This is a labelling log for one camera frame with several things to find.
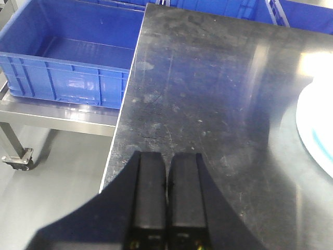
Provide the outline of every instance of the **metal surface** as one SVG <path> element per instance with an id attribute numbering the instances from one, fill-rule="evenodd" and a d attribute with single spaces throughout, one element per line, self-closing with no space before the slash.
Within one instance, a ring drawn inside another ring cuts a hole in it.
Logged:
<path id="1" fill-rule="evenodd" d="M 23 158 L 25 150 L 9 123 L 0 122 L 0 140 L 9 158 Z"/>
<path id="2" fill-rule="evenodd" d="M 25 249 L 35 230 L 94 197 L 111 144 L 106 136 L 12 127 L 23 145 L 35 149 L 36 168 L 17 171 L 0 162 L 1 250 Z"/>
<path id="3" fill-rule="evenodd" d="M 0 30 L 5 26 L 14 12 L 18 9 L 17 3 L 15 0 L 8 0 L 3 6 L 3 9 L 0 12 Z"/>
<path id="4" fill-rule="evenodd" d="M 1 122 L 113 136 L 119 113 L 116 109 L 14 97 L 4 82 L 1 84 Z"/>
<path id="5" fill-rule="evenodd" d="M 301 4 L 310 4 L 319 7 L 333 9 L 333 1 L 332 0 L 288 0 L 291 2 L 297 2 Z"/>
<path id="6" fill-rule="evenodd" d="M 201 152 L 267 249 L 333 249 L 333 179 L 295 122 L 332 52 L 330 35 L 148 5 L 104 185 L 134 150 L 162 152 L 167 165 Z"/>

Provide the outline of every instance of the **scratch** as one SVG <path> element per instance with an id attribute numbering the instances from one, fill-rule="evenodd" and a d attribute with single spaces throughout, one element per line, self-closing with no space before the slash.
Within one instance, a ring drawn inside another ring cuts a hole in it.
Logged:
<path id="1" fill-rule="evenodd" d="M 199 141 L 200 141 L 200 144 L 201 144 L 202 151 L 203 151 L 204 155 L 206 156 L 206 159 L 208 160 L 209 165 L 212 167 L 213 165 L 212 165 L 212 163 L 210 162 L 210 160 L 208 158 L 208 155 L 207 155 L 206 150 L 205 150 L 205 148 L 203 146 L 203 143 L 202 143 L 200 135 L 199 135 Z"/>
<path id="2" fill-rule="evenodd" d="M 164 125 L 164 126 L 165 126 L 165 128 L 166 128 L 166 131 L 168 132 L 169 137 L 170 137 L 170 142 L 171 142 L 171 146 L 170 146 L 170 148 L 171 148 L 171 150 L 172 150 L 172 153 L 174 154 L 174 150 L 173 150 L 173 140 L 172 140 L 172 137 L 171 137 L 170 130 L 169 130 L 169 128 L 168 128 L 167 125 Z"/>
<path id="3" fill-rule="evenodd" d="M 149 136 L 141 136 L 142 138 L 147 138 L 147 139 L 154 139 L 154 140 L 157 140 L 157 138 L 155 137 L 149 137 Z"/>
<path id="4" fill-rule="evenodd" d="M 154 101 L 152 101 L 150 104 L 153 104 L 154 102 L 156 102 L 158 100 L 158 98 L 161 97 L 161 95 L 162 95 L 162 93 Z"/>

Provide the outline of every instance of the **wheel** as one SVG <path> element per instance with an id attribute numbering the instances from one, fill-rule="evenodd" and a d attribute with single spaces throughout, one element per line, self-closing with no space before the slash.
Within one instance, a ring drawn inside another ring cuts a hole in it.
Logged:
<path id="1" fill-rule="evenodd" d="M 33 169 L 33 161 L 32 159 L 29 160 L 28 164 L 19 164 L 19 163 L 7 163 L 11 165 L 11 167 L 15 170 L 22 170 L 22 171 L 28 171 L 30 169 Z"/>

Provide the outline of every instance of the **stainless steel table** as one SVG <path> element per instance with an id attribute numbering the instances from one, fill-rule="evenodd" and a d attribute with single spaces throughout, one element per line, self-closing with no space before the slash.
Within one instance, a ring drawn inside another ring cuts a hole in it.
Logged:
<path id="1" fill-rule="evenodd" d="M 104 185 L 135 150 L 201 152 L 267 249 L 333 249 L 333 180 L 295 122 L 332 53 L 329 35 L 148 5 Z"/>

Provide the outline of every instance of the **metal shelf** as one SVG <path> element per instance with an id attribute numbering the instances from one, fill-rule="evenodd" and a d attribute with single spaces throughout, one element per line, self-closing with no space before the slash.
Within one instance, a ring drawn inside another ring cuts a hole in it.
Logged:
<path id="1" fill-rule="evenodd" d="M 14 97 L 3 73 L 0 83 L 0 122 L 113 136 L 116 109 Z"/>
<path id="2" fill-rule="evenodd" d="M 0 139 L 8 154 L 2 161 L 14 169 L 30 169 L 33 149 L 21 145 L 11 123 L 113 136 L 119 114 L 116 109 L 14 97 L 3 73 L 0 86 Z"/>

